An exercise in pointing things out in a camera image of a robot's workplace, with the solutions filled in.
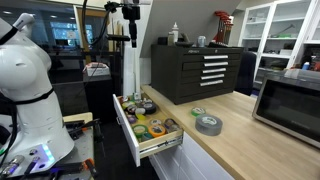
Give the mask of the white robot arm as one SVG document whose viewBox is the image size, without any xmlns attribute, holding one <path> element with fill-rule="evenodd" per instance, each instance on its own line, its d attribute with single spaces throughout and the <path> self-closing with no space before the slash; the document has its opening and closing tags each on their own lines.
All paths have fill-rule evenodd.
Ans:
<svg viewBox="0 0 320 180">
<path fill-rule="evenodd" d="M 4 160 L 16 155 L 31 157 L 34 150 L 40 158 L 36 169 L 44 170 L 68 155 L 74 142 L 48 77 L 51 59 L 30 39 L 34 22 L 29 13 L 12 24 L 0 19 L 1 102 L 11 108 L 13 125 L 1 156 Z"/>
</svg>

